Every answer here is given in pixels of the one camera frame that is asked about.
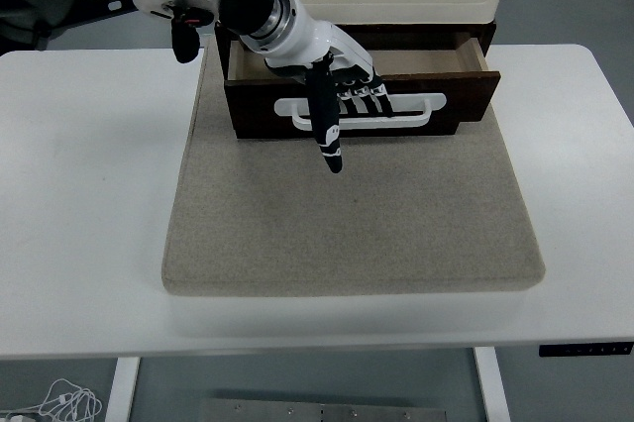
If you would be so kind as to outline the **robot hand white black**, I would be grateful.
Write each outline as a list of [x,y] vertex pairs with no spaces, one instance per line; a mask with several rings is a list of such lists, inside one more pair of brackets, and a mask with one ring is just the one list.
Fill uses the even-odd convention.
[[357,96],[370,115],[394,115],[366,49],[334,24],[313,19],[299,0],[273,0],[264,24],[240,39],[275,75],[305,85],[312,134],[333,173],[343,168],[341,104],[351,110]]

